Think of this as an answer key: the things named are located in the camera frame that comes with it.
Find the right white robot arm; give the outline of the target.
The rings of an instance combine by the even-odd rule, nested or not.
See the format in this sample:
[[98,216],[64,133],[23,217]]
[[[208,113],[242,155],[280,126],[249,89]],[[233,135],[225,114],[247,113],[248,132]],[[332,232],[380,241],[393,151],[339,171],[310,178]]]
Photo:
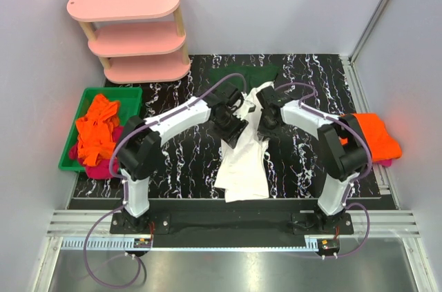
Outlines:
[[327,173],[318,208],[326,217],[343,212],[352,184],[372,169],[372,153],[357,118],[324,113],[271,86],[256,97],[262,107],[260,136],[277,137],[282,126],[291,125],[318,140]]

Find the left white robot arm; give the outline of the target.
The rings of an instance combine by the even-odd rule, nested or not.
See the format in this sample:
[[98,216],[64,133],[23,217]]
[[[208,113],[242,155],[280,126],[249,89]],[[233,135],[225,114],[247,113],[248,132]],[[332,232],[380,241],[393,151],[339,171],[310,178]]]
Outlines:
[[147,119],[131,117],[113,153],[124,184],[124,210],[135,219],[148,211],[150,176],[161,162],[162,147],[187,129],[209,122],[215,135],[230,148],[235,148],[248,125],[248,121],[237,114],[243,103],[240,89],[227,84],[224,88],[212,88],[199,97],[191,97],[161,115]]

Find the pink three-tier wooden shelf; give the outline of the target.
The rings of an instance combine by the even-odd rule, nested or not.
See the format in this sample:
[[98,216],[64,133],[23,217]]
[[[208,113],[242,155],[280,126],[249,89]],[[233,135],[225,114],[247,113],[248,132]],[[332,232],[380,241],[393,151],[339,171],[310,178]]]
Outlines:
[[189,73],[180,0],[69,0],[66,9],[110,82],[169,82]]

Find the orange t-shirt in bin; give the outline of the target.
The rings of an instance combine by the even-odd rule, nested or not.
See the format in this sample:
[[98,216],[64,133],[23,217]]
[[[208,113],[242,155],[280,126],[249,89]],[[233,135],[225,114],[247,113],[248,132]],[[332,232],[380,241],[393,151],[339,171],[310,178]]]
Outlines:
[[120,101],[109,101],[103,94],[95,95],[83,117],[75,122],[77,156],[86,166],[97,166],[103,159],[110,159],[116,146],[113,132],[120,125],[118,111]]

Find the magenta folded t-shirt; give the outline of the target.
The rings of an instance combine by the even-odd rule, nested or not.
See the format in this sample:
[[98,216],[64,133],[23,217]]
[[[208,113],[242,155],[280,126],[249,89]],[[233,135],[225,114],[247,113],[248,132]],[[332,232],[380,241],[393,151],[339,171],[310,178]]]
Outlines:
[[393,161],[394,161],[393,159],[384,159],[384,160],[378,161],[378,164],[380,164],[381,166],[384,166],[384,167],[390,167],[392,165]]

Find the orange folded t-shirt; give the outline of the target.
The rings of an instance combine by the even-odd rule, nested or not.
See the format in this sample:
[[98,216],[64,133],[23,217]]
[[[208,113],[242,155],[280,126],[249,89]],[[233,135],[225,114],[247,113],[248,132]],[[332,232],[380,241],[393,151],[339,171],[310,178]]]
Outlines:
[[372,156],[372,162],[384,159],[399,159],[402,150],[399,143],[388,133],[384,122],[374,113],[353,113],[363,132],[367,147]]

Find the magenta t-shirt in bin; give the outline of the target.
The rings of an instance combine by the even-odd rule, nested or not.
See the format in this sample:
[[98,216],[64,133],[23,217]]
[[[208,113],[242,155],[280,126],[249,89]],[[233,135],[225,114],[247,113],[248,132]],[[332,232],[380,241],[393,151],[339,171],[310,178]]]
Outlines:
[[[123,126],[118,126],[114,131],[113,131],[113,140],[116,141],[119,139],[119,137],[121,136],[123,131]],[[74,144],[73,147],[71,147],[71,149],[68,151],[68,157],[70,160],[77,162],[81,167],[85,168],[86,174],[89,178],[92,179],[110,179],[113,177],[112,174],[110,174],[109,171],[109,163],[110,160],[109,159],[99,159],[98,165],[96,166],[87,166],[84,164],[83,159],[80,159],[78,157],[78,153],[77,153],[77,147],[78,147],[78,142],[76,142]],[[117,159],[114,160],[113,162],[113,172],[117,173],[117,169],[118,169],[118,161]]]

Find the aluminium corner frame post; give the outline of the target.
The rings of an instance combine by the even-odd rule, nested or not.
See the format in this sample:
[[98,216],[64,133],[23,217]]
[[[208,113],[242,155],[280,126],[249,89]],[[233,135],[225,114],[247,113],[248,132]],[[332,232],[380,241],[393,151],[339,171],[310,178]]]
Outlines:
[[354,64],[358,59],[363,48],[365,47],[365,44],[368,42],[373,31],[375,30],[376,26],[378,25],[379,21],[381,20],[382,16],[384,15],[385,11],[387,10],[387,7],[391,2],[392,0],[379,0],[379,2],[377,3],[371,17],[369,18],[367,25],[365,26],[362,32],[362,35],[357,41],[354,49],[352,50],[352,53],[348,56],[349,62],[351,64]]

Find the white and green t-shirt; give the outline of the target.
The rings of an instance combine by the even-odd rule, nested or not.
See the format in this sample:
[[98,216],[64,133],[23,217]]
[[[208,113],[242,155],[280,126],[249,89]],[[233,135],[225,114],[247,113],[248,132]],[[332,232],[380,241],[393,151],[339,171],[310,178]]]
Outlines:
[[258,124],[262,106],[257,93],[267,86],[274,87],[279,73],[277,66],[227,66],[209,71],[209,83],[217,83],[227,75],[239,73],[246,80],[244,98],[256,106],[250,112],[246,105],[238,110],[238,117],[249,122],[239,137],[235,148],[221,142],[221,164],[215,179],[215,187],[224,190],[225,202],[267,199],[269,187],[264,168],[264,154],[269,142],[258,137]]

